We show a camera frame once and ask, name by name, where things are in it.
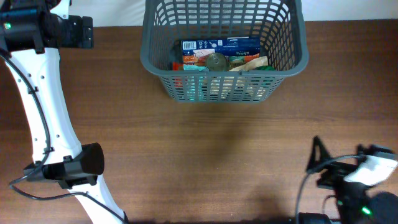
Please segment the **light green snack packet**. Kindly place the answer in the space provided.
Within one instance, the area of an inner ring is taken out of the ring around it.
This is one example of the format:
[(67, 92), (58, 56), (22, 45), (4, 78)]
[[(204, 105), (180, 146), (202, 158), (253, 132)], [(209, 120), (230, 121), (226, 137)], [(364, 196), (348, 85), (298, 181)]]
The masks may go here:
[[(198, 65), (183, 65), (184, 70), (194, 70), (197, 72), (207, 72), (208, 69), (205, 66)], [(187, 95), (190, 101), (202, 101), (205, 99), (205, 94), (202, 88), (205, 86), (206, 78), (204, 76), (191, 76), (187, 77), (185, 83), (188, 87)]]

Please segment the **silver tin can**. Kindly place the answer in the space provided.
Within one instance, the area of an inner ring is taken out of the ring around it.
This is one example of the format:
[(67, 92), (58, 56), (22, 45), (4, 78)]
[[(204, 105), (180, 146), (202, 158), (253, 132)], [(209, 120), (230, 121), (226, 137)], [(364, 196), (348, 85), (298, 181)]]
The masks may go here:
[(213, 72), (225, 72), (229, 67), (228, 59), (221, 53), (209, 54), (205, 65), (209, 71)]

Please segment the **San Remo spaghetti packet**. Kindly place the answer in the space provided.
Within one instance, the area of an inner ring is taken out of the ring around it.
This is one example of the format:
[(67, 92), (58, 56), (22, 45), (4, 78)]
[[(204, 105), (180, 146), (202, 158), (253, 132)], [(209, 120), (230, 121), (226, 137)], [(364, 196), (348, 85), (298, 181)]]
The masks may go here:
[[(172, 70), (173, 71), (184, 71), (183, 64), (182, 63), (173, 62), (172, 63)], [(172, 77), (172, 81), (174, 83), (175, 88), (183, 88), (182, 78), (180, 76)]]

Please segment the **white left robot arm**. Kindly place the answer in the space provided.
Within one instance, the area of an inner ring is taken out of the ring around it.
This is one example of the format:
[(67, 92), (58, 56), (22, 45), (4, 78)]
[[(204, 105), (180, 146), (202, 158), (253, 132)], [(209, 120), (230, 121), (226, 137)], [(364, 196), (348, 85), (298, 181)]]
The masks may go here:
[(58, 184), (93, 223), (127, 223), (104, 180), (100, 144), (81, 144), (68, 115), (59, 50), (94, 46), (92, 18), (70, 15), (70, 6), (70, 1), (1, 3), (1, 57), (16, 81), (32, 136), (32, 163), (22, 180)]

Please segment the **blue tissue box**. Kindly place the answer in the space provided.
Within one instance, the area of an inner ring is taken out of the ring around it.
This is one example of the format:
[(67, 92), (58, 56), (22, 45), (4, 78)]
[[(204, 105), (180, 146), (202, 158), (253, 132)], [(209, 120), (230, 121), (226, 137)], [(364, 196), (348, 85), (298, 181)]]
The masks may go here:
[(261, 51), (259, 38), (229, 37), (226, 39), (202, 39), (181, 41), (182, 62), (184, 64), (204, 63), (212, 53), (221, 53), (225, 57), (258, 55)]

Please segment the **green lid jar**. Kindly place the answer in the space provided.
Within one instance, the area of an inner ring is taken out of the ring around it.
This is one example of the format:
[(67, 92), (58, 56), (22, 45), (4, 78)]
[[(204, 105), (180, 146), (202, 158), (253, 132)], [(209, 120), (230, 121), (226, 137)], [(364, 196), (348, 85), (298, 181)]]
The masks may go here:
[(257, 67), (256, 70), (275, 71), (275, 68), (270, 65), (263, 65), (263, 66)]

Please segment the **beige paper pouch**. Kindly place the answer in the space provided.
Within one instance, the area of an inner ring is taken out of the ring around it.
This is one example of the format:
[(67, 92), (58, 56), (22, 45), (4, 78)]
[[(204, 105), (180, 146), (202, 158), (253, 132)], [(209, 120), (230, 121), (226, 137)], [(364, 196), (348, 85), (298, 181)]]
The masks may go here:
[[(255, 70), (257, 67), (263, 66), (263, 65), (269, 65), (268, 64), (268, 59), (266, 56), (263, 57), (258, 57), (255, 59), (252, 59), (251, 61), (239, 65), (237, 67), (231, 67), (229, 69), (230, 72), (239, 72), (241, 70), (248, 71), (248, 70)], [(248, 78), (245, 77), (239, 77), (236, 86), (244, 88), (245, 84), (248, 82)]]

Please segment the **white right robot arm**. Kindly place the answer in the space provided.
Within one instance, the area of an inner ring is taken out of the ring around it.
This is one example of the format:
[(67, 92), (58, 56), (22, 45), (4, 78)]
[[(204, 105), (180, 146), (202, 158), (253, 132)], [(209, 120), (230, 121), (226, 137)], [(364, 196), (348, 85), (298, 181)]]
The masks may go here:
[[(294, 223), (397, 223), (397, 195), (369, 191), (386, 181), (397, 169), (397, 154), (378, 146), (358, 145), (355, 154), (332, 157), (322, 140), (315, 136), (305, 177), (295, 203)], [(302, 213), (299, 205), (308, 178), (319, 174), (316, 185), (333, 191), (326, 199), (335, 199), (339, 214), (331, 219), (324, 213)]]

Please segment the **grey plastic basket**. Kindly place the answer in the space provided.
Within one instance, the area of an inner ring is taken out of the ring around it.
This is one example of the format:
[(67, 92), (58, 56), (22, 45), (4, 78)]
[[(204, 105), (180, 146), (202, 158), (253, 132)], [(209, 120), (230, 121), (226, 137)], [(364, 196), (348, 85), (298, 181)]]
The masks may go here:
[(177, 101), (264, 101), (307, 66), (302, 3), (147, 1), (141, 62)]

